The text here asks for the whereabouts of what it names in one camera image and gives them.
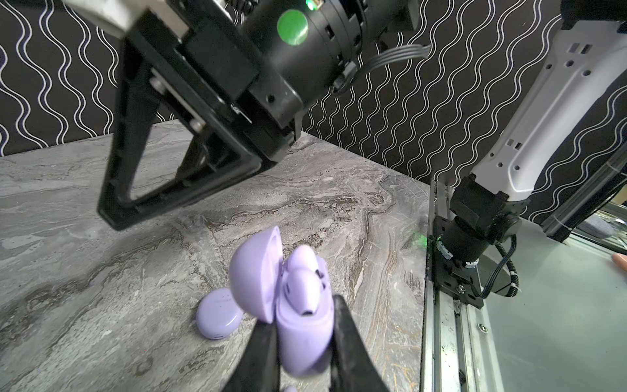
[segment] purple earbud case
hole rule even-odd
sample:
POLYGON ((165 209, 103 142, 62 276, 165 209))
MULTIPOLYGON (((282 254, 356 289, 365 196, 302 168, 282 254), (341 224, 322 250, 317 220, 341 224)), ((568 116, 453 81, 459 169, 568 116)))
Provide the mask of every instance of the purple earbud case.
POLYGON ((322 372, 330 361, 334 307, 327 264, 307 245, 283 264, 278 227, 244 242, 231 259, 229 285, 245 312, 277 319, 279 360, 292 376, 322 372))

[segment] bolt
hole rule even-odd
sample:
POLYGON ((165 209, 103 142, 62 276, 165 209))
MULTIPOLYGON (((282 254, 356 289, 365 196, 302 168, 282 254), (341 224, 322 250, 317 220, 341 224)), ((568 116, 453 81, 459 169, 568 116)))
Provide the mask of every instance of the bolt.
POLYGON ((150 85, 152 86, 152 88, 157 90, 159 94, 163 95, 166 93, 166 85, 164 85, 162 81, 157 79, 157 77, 150 78, 150 85))
POLYGON ((203 123, 201 123, 200 121, 198 121, 196 119, 192 119, 189 122, 189 126, 192 127, 192 129, 195 130, 196 132, 200 132, 204 128, 203 123))

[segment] glass surface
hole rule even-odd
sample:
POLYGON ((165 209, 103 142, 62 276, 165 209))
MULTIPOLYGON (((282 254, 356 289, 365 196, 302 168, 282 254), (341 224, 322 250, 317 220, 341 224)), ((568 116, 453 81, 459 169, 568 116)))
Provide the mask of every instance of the glass surface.
POLYGON ((518 239, 520 293, 486 301, 505 391, 624 391, 627 273, 612 251, 528 221, 518 239))

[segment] green sticker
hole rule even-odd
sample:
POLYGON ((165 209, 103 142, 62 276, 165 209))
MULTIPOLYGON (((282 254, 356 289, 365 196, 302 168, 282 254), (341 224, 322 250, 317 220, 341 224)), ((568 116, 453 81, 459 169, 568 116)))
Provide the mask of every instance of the green sticker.
POLYGON ((289 9, 278 19, 277 31, 286 44, 300 45, 305 42, 309 34, 307 17, 297 9, 289 9))

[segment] open case lid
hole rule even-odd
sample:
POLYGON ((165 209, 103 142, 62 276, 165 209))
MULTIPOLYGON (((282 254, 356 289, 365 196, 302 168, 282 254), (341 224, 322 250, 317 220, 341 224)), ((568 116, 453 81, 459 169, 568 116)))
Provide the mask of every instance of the open case lid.
POLYGON ((235 302, 268 324, 274 321, 275 292, 282 263, 283 243, 278 226, 253 235, 231 258, 229 286, 235 302))

